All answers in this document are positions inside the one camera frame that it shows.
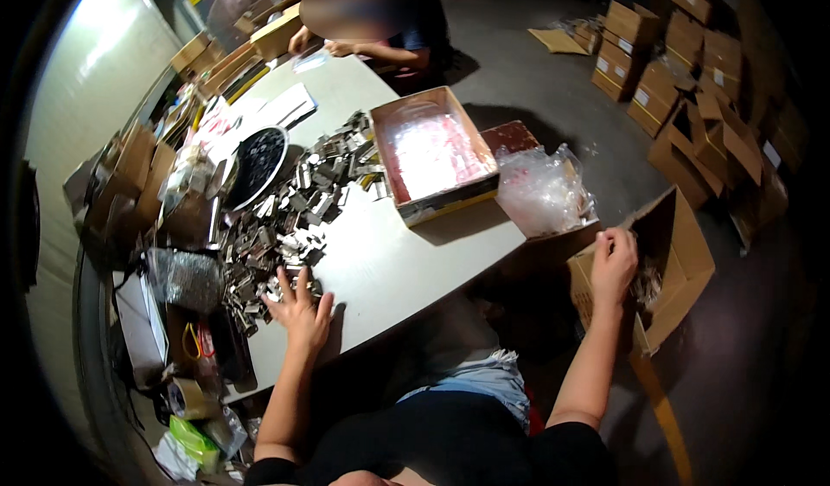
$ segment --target light blue shorts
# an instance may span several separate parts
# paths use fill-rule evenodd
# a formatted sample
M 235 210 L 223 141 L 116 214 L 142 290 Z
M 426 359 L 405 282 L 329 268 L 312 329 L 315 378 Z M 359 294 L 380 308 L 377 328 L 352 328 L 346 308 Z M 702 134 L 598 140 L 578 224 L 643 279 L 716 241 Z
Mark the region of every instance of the light blue shorts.
M 492 396 L 513 414 L 524 433 L 530 432 L 530 400 L 524 394 L 524 378 L 517 366 L 515 351 L 497 349 L 483 360 L 465 361 L 448 371 L 435 385 L 420 387 L 403 395 L 404 401 L 424 390 L 459 390 Z

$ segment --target gray floor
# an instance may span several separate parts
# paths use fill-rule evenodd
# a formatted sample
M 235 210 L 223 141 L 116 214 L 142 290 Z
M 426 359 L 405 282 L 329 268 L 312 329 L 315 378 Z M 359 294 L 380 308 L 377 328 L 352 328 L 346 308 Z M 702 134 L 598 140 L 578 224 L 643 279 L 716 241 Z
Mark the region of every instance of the gray floor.
M 566 141 L 584 165 L 605 225 L 618 224 L 668 188 L 646 161 L 649 136 L 589 78 L 595 58 L 552 55 L 527 28 L 602 9 L 574 0 L 448 0 L 453 45 L 477 69 L 453 83 L 480 129 L 521 119 L 550 151 Z M 806 327 L 798 304 L 809 298 L 799 246 L 786 220 L 741 257 L 723 211 L 698 221 L 717 270 L 686 320 L 652 359 L 701 484 L 738 480 L 770 415 L 773 377 L 796 361 Z M 552 362 L 567 365 L 572 352 Z M 617 365 L 601 429 L 621 482 L 677 483 L 666 441 L 627 362 Z

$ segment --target hand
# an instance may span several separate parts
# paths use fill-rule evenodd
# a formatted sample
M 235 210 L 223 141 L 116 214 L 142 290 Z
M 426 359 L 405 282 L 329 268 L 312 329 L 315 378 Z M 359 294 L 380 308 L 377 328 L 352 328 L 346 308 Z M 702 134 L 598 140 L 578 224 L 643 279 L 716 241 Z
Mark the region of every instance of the hand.
M 351 45 L 349 43 L 337 43 L 332 41 L 326 43 L 326 50 L 337 58 L 346 57 L 351 54 L 358 54 L 358 45 Z
M 597 306 L 621 306 L 636 272 L 637 241 L 634 234 L 623 229 L 597 233 L 594 268 L 591 270 L 594 310 Z
M 288 351 L 303 352 L 316 357 L 319 350 L 329 337 L 331 323 L 331 306 L 335 301 L 334 294 L 325 294 L 315 308 L 308 290 L 309 269 L 300 270 L 296 292 L 291 289 L 285 269 L 280 266 L 276 270 L 276 277 L 282 288 L 282 302 L 275 303 L 263 295 L 260 297 L 268 306 L 268 311 L 276 321 L 285 327 L 288 332 Z
M 288 51 L 291 55 L 300 55 L 306 51 L 306 46 L 308 45 L 309 41 L 314 38 L 314 32 L 308 30 L 306 25 L 300 27 L 300 30 L 291 37 L 291 41 L 288 42 Z

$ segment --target white table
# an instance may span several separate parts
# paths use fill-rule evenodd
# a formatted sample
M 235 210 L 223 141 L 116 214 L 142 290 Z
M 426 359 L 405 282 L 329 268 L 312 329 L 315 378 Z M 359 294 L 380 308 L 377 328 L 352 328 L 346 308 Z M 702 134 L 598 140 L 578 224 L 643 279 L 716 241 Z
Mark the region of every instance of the white table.
M 398 98 L 355 56 L 331 59 L 302 74 L 294 74 L 290 67 L 277 67 L 233 106 L 244 107 L 245 100 L 253 98 L 270 101 L 304 83 L 318 107 L 290 130 L 290 142 L 303 147 L 312 146 L 323 133 L 333 134 L 358 109 L 368 111 Z M 268 120 L 244 117 L 243 125 Z M 493 200 L 410 230 L 391 198 L 372 202 L 356 184 L 350 187 L 343 213 L 324 224 L 326 255 L 314 267 L 323 289 L 335 294 L 335 304 L 345 305 L 342 330 L 333 324 L 318 364 L 410 318 L 524 242 L 524 235 Z M 280 372 L 285 330 L 276 322 L 257 324 L 259 332 L 248 339 L 257 386 L 245 391 L 230 387 L 224 398 L 227 403 L 273 386 Z

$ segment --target white wall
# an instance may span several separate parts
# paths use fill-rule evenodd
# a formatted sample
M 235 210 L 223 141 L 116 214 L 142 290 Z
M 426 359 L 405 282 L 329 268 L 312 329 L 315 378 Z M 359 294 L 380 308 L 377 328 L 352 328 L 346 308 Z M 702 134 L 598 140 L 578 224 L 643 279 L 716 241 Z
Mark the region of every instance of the white wall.
M 41 255 L 26 302 L 41 367 L 89 447 L 73 354 L 78 238 L 61 186 L 125 126 L 180 48 L 151 0 L 82 0 L 35 90 L 25 157 L 37 170 Z

